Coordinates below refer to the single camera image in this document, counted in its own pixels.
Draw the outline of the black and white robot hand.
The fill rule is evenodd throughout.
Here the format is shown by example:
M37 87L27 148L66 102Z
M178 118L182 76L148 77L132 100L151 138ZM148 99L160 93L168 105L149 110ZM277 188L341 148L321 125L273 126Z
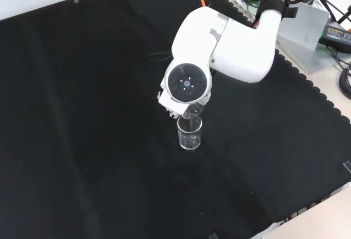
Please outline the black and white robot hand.
M163 90L158 93L158 103L161 104L168 112L170 117L178 118L182 116L184 119L191 119L198 116L203 110L205 105L209 102L211 92L194 104L182 104L171 99L170 95Z

